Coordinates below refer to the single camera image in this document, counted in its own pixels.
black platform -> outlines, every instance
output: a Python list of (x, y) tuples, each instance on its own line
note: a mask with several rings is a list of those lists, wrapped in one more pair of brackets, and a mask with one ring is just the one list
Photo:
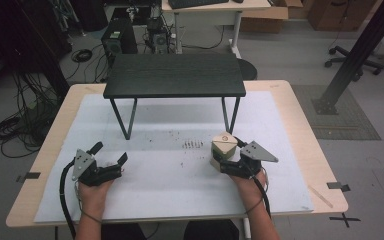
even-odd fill
[[(226, 131), (232, 133), (240, 98), (245, 95), (235, 54), (117, 55), (104, 91), (126, 139), (130, 138), (138, 98), (221, 97)], [(225, 97), (236, 98), (230, 126)], [(117, 98), (135, 99), (128, 131), (115, 104)]]

metal pole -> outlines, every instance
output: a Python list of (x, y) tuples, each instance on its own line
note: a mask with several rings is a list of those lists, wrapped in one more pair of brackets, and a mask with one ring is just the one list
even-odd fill
[(318, 114), (337, 114), (335, 104), (352, 81), (356, 72), (384, 37), (384, 0), (368, 23), (345, 62), (320, 99), (313, 100)]

chair wheel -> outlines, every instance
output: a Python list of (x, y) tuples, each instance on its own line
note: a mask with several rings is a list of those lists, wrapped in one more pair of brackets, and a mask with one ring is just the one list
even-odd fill
[(335, 54), (336, 53), (336, 49), (335, 48), (331, 48), (331, 49), (329, 49), (329, 54), (330, 55), (333, 55), (333, 54)]
[(332, 67), (332, 61), (325, 62), (325, 67)]
[(379, 73), (382, 71), (382, 69), (377, 68), (376, 70), (373, 71), (374, 75), (379, 75)]

black tape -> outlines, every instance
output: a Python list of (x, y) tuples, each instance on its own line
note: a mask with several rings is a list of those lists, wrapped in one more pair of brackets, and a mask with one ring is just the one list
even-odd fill
[(342, 213), (342, 217), (339, 218), (339, 217), (329, 217), (330, 220), (341, 220), (341, 221), (344, 221), (345, 222), (345, 225), (347, 226), (347, 228), (350, 228), (350, 224), (348, 223), (348, 221), (355, 221), (355, 222), (361, 222), (360, 219), (358, 218), (347, 218), (345, 216), (345, 213)]
[(341, 182), (330, 182), (330, 183), (327, 183), (327, 187), (329, 189), (341, 189), (342, 192), (351, 191), (351, 188), (348, 186), (348, 184), (342, 185)]
[(38, 179), (40, 176), (39, 172), (28, 172), (24, 175), (24, 179)]
[(38, 179), (40, 176), (40, 172), (27, 172), (24, 177), (18, 176), (16, 182), (24, 183), (26, 179)]

computer tower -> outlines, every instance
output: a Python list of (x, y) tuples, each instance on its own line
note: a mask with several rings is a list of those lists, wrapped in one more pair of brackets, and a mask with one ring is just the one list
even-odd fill
[(168, 53), (168, 45), (167, 45), (167, 33), (162, 32), (153, 35), (153, 43), (155, 54), (167, 54)]
[(135, 33), (130, 19), (120, 18), (112, 20), (101, 38), (105, 54), (112, 65), (112, 58), (117, 54), (137, 54)]

